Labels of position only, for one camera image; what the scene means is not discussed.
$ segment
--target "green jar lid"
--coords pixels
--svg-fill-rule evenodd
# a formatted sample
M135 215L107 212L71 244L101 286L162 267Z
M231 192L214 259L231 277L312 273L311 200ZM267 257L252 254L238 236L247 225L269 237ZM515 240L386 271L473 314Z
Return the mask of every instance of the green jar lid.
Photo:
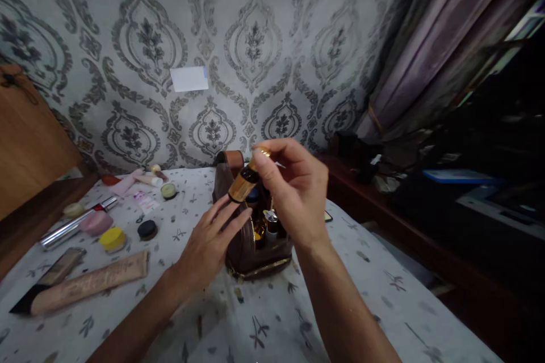
M173 183L164 184L161 187L161 194L165 200L173 199L177 193L176 186Z

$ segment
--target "silver tube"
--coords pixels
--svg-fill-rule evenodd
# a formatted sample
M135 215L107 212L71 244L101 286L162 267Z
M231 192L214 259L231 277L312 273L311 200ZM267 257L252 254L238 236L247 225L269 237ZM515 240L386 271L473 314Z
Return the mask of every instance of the silver tube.
M117 200L117 197L112 196L100 203L100 206L105 211L108 211L112 206L117 203ZM76 235L79 232L79 223L81 223L91 213L94 213L96 211L96 207L96 205L93 206L93 208L90 208L81 216L67 222L55 231L45 234L40 240L40 245L42 246L43 250L49 251L58 246L60 243L65 242L70 237Z

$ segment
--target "brown leather bag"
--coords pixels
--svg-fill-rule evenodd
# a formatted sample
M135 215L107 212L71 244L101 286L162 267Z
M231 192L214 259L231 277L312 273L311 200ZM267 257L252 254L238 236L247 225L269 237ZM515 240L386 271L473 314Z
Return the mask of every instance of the brown leather bag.
M214 162L216 165L216 180L212 194L214 202L227 194L238 172L244 166L244 158L238 150L223 151L218 153ZM258 183L262 194L257 208L270 209L270 200L265 199L265 190L261 182ZM248 205L242 203L230 221L243 212ZM262 249L256 249L254 236L254 220L250 218L242 229L235 235L227 248L225 263L233 276L243 280L253 280L280 272L291 261L293 242L289 235L267 244Z

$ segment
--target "forearm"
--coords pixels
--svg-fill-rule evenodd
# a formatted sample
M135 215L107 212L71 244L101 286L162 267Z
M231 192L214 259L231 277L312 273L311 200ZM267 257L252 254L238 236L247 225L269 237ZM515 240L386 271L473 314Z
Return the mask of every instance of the forearm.
M331 361L400 362L333 246L296 251Z
M140 361L153 340L166 327L178 306L190 295L187 289L178 285L173 268L167 269L87 363Z

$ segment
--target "small paper card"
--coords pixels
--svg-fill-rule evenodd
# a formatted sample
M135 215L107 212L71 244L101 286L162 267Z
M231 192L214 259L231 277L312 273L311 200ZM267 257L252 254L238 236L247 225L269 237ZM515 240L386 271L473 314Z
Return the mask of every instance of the small paper card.
M171 68L170 76L174 92L189 92L208 89L206 67Z
M161 207L161 204L156 202L142 190L138 190L138 192L133 197L135 198L138 206L140 207L145 216L154 211L156 208Z

